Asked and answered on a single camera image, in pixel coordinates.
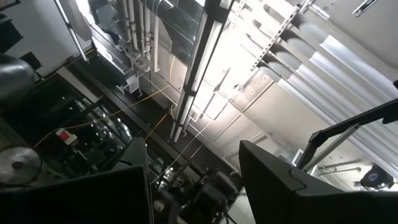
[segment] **fan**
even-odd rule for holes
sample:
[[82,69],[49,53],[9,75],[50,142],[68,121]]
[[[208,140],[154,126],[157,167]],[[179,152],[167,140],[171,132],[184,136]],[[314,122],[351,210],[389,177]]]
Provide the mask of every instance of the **fan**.
[[0,186],[26,186],[37,180],[42,168],[42,159],[29,147],[9,146],[0,150]]

